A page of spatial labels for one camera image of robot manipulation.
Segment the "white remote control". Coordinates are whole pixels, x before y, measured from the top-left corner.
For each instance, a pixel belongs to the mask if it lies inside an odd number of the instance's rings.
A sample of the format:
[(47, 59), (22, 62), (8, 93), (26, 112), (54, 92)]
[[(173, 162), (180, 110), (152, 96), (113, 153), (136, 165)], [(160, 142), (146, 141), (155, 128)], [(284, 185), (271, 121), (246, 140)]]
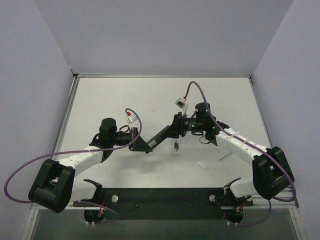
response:
[(178, 139), (173, 141), (173, 155), (178, 156), (181, 154), (181, 143)]

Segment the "black remote control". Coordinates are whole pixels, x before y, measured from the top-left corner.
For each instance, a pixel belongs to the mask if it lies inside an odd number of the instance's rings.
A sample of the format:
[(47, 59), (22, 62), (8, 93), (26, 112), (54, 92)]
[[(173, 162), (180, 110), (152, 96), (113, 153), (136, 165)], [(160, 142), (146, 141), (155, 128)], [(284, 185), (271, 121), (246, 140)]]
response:
[(165, 139), (168, 138), (168, 132), (169, 132), (170, 126), (167, 125), (165, 128), (163, 128), (160, 132), (158, 132), (153, 138), (151, 138), (147, 145), (155, 149), (158, 145), (160, 145)]

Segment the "white battery cover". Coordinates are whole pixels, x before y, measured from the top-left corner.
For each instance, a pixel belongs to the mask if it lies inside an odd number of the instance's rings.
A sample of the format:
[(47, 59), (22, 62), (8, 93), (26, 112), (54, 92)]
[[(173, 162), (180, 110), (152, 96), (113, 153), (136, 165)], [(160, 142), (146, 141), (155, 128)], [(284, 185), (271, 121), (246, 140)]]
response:
[(209, 166), (206, 163), (202, 162), (202, 161), (198, 161), (197, 164), (204, 170), (208, 170), (209, 169)]

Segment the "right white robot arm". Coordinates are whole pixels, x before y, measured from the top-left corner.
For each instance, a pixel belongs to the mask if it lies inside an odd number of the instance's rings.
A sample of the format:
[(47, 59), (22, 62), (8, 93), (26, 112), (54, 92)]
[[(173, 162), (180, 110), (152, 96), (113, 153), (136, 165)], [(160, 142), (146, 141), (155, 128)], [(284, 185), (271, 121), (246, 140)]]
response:
[(226, 187), (235, 198), (260, 195), (271, 200), (293, 185), (295, 179), (281, 148), (258, 145), (239, 135), (228, 125), (213, 120), (203, 102), (195, 106), (192, 117), (187, 117), (187, 104), (179, 100), (176, 105), (183, 111), (174, 115), (165, 135), (167, 138), (177, 139), (188, 132), (199, 135), (208, 144), (230, 151), (252, 167), (252, 178), (237, 177), (227, 184)]

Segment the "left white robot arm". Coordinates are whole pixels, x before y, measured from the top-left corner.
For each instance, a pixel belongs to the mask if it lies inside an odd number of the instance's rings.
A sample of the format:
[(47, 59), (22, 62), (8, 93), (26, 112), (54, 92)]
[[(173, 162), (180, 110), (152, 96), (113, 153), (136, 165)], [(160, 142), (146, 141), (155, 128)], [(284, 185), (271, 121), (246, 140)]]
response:
[(103, 200), (102, 185), (90, 179), (76, 180), (76, 176), (90, 167), (104, 162), (115, 146), (128, 147), (133, 152), (152, 152), (139, 136), (136, 127), (129, 132), (117, 130), (116, 120), (105, 118), (99, 132), (84, 152), (57, 161), (45, 160), (31, 186), (28, 199), (55, 213), (62, 212), (69, 203), (87, 201), (96, 206)]

